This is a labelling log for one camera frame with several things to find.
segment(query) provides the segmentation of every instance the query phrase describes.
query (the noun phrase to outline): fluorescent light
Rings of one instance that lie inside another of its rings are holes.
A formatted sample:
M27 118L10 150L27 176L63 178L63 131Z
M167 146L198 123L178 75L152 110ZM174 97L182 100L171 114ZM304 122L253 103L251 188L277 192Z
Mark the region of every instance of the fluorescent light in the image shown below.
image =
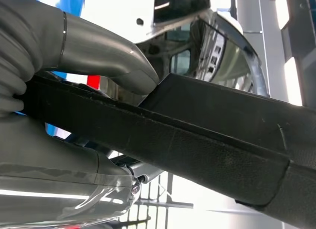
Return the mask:
M284 28L290 19L287 0L275 0L279 28Z
M44 197L44 198L72 198L72 199L88 199L87 195L60 194L60 193L37 193L24 191L8 191L0 190L0 195L28 196L28 197Z
M170 5L170 2L167 2L167 3L163 3L158 6L155 6L155 9L161 9L161 8L164 8L164 7L167 7Z
M90 199L87 195L75 195L75 194L60 194L60 193L38 193L38 192L25 192L25 191L8 191L8 190L0 190L0 195L11 195L11 196L26 196L26 197L43 197L43 198L69 198L69 199ZM116 204L123 204L124 202L121 199L117 198L108 198L102 197L100 201L111 202Z
M296 63L294 57L289 59L284 65L284 73L288 102L296 106L302 106L301 90L299 89Z

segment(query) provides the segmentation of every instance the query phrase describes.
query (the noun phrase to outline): ceiling light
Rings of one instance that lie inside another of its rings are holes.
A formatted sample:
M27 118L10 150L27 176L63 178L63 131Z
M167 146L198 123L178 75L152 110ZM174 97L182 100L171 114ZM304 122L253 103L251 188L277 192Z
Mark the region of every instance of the ceiling light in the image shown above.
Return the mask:
M288 102L296 106L302 106L301 90L294 57L289 59L284 65L284 73Z

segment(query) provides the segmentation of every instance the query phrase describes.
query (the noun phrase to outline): gray robot arm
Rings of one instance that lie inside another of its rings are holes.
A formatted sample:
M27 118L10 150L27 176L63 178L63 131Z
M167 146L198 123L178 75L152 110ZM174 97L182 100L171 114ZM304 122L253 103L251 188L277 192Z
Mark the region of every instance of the gray robot arm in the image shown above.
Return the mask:
M128 210L139 195L130 171L14 113L23 109L14 95L41 69L106 76L143 95L158 83L120 36L35 0L0 0L0 228L82 225Z

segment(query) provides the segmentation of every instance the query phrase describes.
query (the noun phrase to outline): car window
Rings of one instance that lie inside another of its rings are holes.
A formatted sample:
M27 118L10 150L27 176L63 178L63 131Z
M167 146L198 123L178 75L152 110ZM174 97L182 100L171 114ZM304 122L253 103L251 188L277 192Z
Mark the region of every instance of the car window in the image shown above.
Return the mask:
M186 74L189 68L189 57L189 50L173 56L170 62L170 72L177 75Z

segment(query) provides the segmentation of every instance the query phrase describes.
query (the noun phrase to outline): textured black surface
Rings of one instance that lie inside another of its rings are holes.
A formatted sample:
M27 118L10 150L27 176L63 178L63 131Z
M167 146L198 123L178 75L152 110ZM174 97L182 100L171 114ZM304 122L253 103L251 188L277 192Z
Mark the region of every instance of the textured black surface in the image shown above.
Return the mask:
M176 75L143 108L42 77L20 98L25 113L42 121L287 223L316 226L314 111Z
M249 204L269 202L288 162L286 154L41 77L28 83L23 100L25 113L41 121Z
M302 229L316 228L316 172L290 165L280 191L262 212Z
M141 106L316 169L314 110L172 74Z

